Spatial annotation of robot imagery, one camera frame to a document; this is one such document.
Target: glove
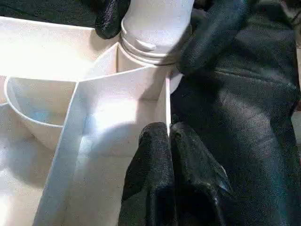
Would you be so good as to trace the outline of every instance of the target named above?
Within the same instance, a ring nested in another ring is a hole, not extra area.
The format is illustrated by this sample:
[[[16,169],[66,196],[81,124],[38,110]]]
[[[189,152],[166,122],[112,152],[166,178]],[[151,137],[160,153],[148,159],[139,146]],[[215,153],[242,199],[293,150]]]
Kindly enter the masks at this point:
[[[223,19],[206,25],[210,36],[194,35],[179,62],[185,76],[171,95],[173,123],[191,126],[225,168],[237,198],[225,213],[232,225],[301,225],[290,120],[300,88],[287,18],[278,1],[260,1],[231,39],[222,37]]]
[[[103,0],[95,20],[96,33],[103,39],[115,37],[129,6],[130,0]]]
[[[178,123],[145,127],[127,169],[119,225],[226,225],[234,205],[224,169],[197,134]]]

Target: white bottle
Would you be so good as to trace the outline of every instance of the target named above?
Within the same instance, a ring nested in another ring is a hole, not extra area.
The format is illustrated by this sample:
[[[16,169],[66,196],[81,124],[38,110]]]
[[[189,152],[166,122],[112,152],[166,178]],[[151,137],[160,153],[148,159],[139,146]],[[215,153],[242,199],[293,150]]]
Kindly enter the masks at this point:
[[[121,22],[122,43],[138,60],[168,65],[176,62],[191,33],[194,0],[131,0]]]

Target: black glove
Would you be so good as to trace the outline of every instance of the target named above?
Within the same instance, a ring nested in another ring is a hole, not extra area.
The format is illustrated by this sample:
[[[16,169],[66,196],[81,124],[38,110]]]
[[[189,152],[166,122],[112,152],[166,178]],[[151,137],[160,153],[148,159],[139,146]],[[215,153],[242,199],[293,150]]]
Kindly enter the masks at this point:
[[[130,0],[104,0],[95,21],[96,33],[103,39],[115,37],[129,6]]]
[[[127,170],[119,225],[229,225],[235,204],[224,169],[198,135],[178,123],[145,127]]]
[[[232,225],[301,225],[301,167],[290,120],[300,88],[294,32],[282,9],[278,1],[256,4],[210,61],[204,53],[211,46],[207,52],[195,37],[205,51],[186,54],[200,60],[171,96],[174,123],[190,125],[227,171],[237,197],[227,216]]]

